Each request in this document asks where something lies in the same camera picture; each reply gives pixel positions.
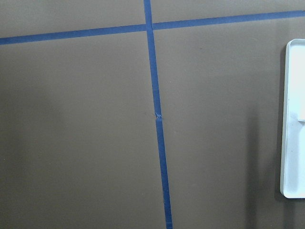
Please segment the white rack tray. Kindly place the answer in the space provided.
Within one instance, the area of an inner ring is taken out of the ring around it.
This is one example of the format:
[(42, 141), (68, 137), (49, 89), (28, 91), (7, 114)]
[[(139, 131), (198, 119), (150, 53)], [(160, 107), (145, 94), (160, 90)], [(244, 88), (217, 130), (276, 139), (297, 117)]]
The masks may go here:
[(305, 41), (289, 41), (285, 85), (280, 191), (286, 198), (305, 197)]

